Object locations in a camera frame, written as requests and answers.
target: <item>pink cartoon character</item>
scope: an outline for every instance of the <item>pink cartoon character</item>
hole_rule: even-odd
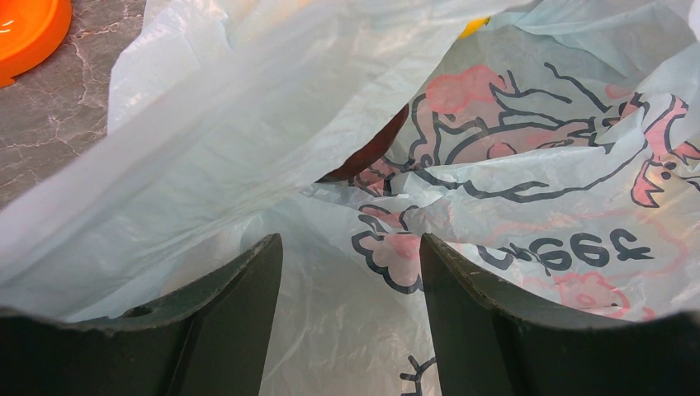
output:
[[[392,289],[404,294],[423,289],[420,278],[420,237],[408,231],[404,216],[411,206],[400,213],[391,213],[374,205],[360,208],[359,219],[371,229],[352,237],[352,246],[365,257],[365,263],[382,275]],[[387,230],[380,219],[395,230]]]
[[[603,115],[612,107],[604,105],[578,80],[561,76],[552,64],[544,66],[551,72],[553,86],[566,91],[566,95],[539,88],[522,90],[513,73],[508,71],[504,77],[483,64],[458,75],[434,78],[411,106],[418,138],[409,146],[408,159],[397,163],[383,157],[351,185],[375,196],[389,195],[384,181],[402,172],[474,163],[535,149],[594,146],[594,115]],[[537,99],[541,108],[529,105],[530,99]],[[555,116],[570,114],[574,105],[586,116],[570,120]]]
[[[650,104],[642,99],[643,95],[636,93],[627,106],[629,110],[626,109],[624,114],[621,114],[621,118],[639,108],[642,108],[646,115]],[[673,124],[676,120],[684,118],[687,112],[688,104],[678,97],[668,95],[667,108],[651,120],[644,129],[645,147],[651,148],[652,154],[642,164],[631,190],[631,198],[636,204],[646,208],[658,208],[659,204],[653,195],[664,192],[664,189],[655,181],[669,180],[672,177],[673,170],[678,166],[674,160],[685,165],[689,165],[689,160],[700,160],[700,150],[691,143],[682,142],[677,147],[671,144],[670,135]],[[698,188],[696,183],[688,182]]]
[[[631,313],[631,302],[627,296],[597,272],[554,276],[553,280],[554,285],[547,285],[540,279],[528,278],[523,280],[522,286],[535,285],[538,288],[555,290],[559,295],[560,304],[591,314],[626,318]],[[654,311],[647,307],[642,308],[641,312],[643,320],[655,317]]]

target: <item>gray marble countertop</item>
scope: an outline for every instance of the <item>gray marble countertop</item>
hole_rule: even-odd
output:
[[[140,33],[145,0],[72,1],[63,44],[0,89],[0,208],[105,136],[111,67]]]

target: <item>plastic bag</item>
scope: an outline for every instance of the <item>plastic bag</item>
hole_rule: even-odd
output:
[[[319,0],[192,69],[182,53],[221,49],[284,2],[232,17],[242,2],[171,1],[120,59],[144,63],[112,76],[112,88],[137,81],[142,92],[111,95],[111,106],[142,96],[148,105],[0,214],[0,303],[66,320],[115,315],[157,297],[186,260],[232,259],[232,243],[229,257],[192,252],[339,167],[469,20],[519,2]]]
[[[421,292],[425,232],[504,279],[577,309],[645,320],[700,307],[700,44],[686,19],[691,2],[544,0],[495,16],[449,51],[465,22],[457,16],[478,13],[458,9],[472,4],[436,2],[441,11],[431,13],[422,2],[404,3],[362,3],[375,12],[388,7],[360,12],[384,21],[381,29],[339,17],[320,31],[309,25],[310,15],[325,10],[317,0],[260,36],[284,32],[314,51],[295,46],[296,54],[287,54],[284,45],[253,39],[267,54],[274,50],[275,60],[296,61],[275,64],[270,76],[267,56],[245,45],[197,66],[201,71],[179,72],[183,82],[164,84],[166,93],[150,97],[107,138],[112,143],[0,214],[4,236],[9,221],[32,211],[21,235],[0,241],[0,301],[72,320],[119,314],[281,233],[284,266],[260,394],[284,395],[440,394]],[[435,19],[415,23],[428,14]],[[157,35],[167,15],[158,14],[144,34]],[[293,22],[309,30],[290,35]],[[356,46],[343,46],[343,35],[324,35],[348,31],[334,23],[372,26],[377,35],[350,56],[344,50]],[[412,29],[420,33],[407,35]],[[396,33],[391,40],[369,40],[388,31]],[[328,36],[333,44],[323,46]],[[380,49],[395,62],[368,57]],[[299,53],[309,54],[301,55],[310,59],[304,66],[328,73],[295,68],[303,64]],[[278,79],[262,86],[240,74],[214,81],[226,69],[216,65],[231,69],[241,54],[253,57],[246,64],[256,73]],[[336,68],[353,70],[348,78],[355,83],[335,81]],[[396,77],[389,70],[401,78],[389,78]],[[307,73],[314,79],[304,80]],[[300,80],[290,82],[291,75]],[[241,81],[256,87],[238,88]],[[286,102],[300,92],[298,105]],[[174,97],[189,97],[191,108]],[[368,102],[352,101],[359,97]],[[406,102],[411,120],[382,160],[351,186],[308,186]],[[214,103],[226,107],[215,111]],[[263,103],[269,114],[258,109]],[[125,102],[113,105],[137,112]],[[318,108],[309,112],[312,105]],[[307,120],[310,114],[322,120]],[[200,124],[183,126],[192,115]],[[255,151],[263,147],[269,152]],[[296,151],[285,155],[285,147]],[[109,174],[113,158],[128,163]],[[95,191],[79,197],[86,201],[71,202],[72,192],[62,191],[90,182]],[[68,213],[51,214],[64,207]],[[120,250],[112,250],[115,241]],[[105,281],[92,287],[97,279]],[[81,289],[68,293],[67,281]]]

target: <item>orange bowl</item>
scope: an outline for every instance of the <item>orange bowl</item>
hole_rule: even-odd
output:
[[[70,0],[0,0],[0,87],[48,58],[63,41]]]

